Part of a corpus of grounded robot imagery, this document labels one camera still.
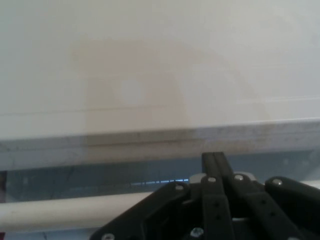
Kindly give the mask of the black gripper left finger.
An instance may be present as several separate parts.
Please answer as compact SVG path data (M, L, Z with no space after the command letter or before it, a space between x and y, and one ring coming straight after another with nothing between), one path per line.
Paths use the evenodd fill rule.
M224 180L233 173L224 153L201 156L202 174L170 182L99 228L93 240L233 240Z

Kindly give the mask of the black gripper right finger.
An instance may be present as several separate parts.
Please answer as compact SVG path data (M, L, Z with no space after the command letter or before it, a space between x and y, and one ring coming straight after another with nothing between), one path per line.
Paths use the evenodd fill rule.
M318 240L319 189L272 177L264 184L235 173L224 153L214 153L214 239Z

